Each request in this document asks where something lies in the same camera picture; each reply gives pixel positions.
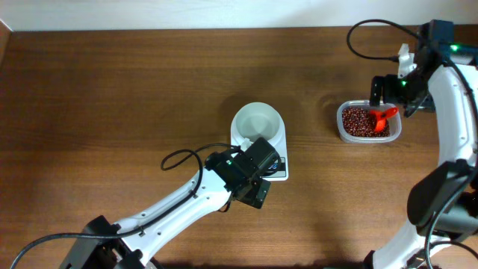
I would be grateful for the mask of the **red measuring scoop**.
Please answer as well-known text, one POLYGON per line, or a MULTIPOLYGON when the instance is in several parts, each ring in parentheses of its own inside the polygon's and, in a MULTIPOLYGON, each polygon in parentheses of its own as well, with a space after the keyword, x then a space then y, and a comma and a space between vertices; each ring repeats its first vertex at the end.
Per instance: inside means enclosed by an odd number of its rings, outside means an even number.
POLYGON ((382 132, 389 118, 394 117, 398 113, 398 108, 389 108, 386 111, 370 110, 369 114, 375 119, 375 132, 382 132))

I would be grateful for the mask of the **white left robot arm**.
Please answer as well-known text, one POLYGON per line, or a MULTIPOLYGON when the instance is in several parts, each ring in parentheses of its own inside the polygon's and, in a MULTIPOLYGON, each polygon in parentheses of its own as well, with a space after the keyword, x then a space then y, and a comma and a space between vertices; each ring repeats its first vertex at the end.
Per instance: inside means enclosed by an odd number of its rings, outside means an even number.
POLYGON ((62 268, 154 268, 154 255, 195 221, 239 201, 261 208, 270 188, 265 178, 282 160, 264 138, 246 150, 233 146, 213 152, 182 187, 148 209, 109 223, 99 216, 83 229, 106 239, 79 238, 62 268))

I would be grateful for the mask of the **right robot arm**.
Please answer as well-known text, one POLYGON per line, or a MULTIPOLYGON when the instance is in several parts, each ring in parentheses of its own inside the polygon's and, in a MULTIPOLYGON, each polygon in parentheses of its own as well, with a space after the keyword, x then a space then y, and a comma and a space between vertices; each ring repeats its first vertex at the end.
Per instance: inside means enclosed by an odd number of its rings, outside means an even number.
POLYGON ((405 117, 434 112, 438 166, 410 191, 406 223, 363 268, 430 268, 434 254, 477 235, 477 48, 456 43, 454 24, 443 20, 412 36, 415 52, 403 45, 389 58, 399 71, 373 78, 368 104, 401 104, 405 117))

